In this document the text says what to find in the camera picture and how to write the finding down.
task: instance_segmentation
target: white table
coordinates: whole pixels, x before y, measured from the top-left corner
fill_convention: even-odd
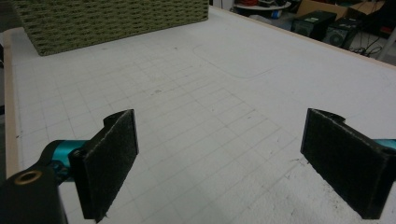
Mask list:
[[[20,169],[50,141],[89,139],[105,116],[135,110],[141,154],[103,223],[396,218],[394,189],[379,221],[361,220],[300,153],[308,107],[394,138],[391,65],[214,8],[208,21],[47,57],[23,30],[5,36]],[[72,183],[61,193],[70,223],[92,223]]]

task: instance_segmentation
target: woven basket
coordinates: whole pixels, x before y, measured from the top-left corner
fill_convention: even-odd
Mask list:
[[[41,56],[207,20],[207,0],[11,0]]]

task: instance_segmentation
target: equipment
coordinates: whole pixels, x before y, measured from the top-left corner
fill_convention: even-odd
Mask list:
[[[323,42],[341,49],[349,49],[353,38],[361,28],[361,21],[341,18],[329,25]]]
[[[321,41],[327,27],[335,21],[337,14],[326,11],[313,11],[294,19],[291,31]]]
[[[67,223],[58,186],[74,180],[86,219],[103,219],[138,154],[134,111],[104,119],[89,141],[49,143],[30,168],[0,190],[0,223]]]
[[[362,218],[378,219],[396,178],[396,141],[372,140],[344,120],[308,109],[301,152]]]

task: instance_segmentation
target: wicker basket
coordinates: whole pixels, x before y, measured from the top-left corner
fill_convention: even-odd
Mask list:
[[[11,0],[41,56],[207,20],[207,0]]]

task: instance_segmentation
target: black rubber pad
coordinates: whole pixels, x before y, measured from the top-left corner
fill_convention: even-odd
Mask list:
[[[301,152],[362,218],[380,218],[396,177],[396,150],[329,112],[308,109]]]
[[[134,111],[107,117],[105,127],[69,155],[85,218],[103,219],[138,154]]]

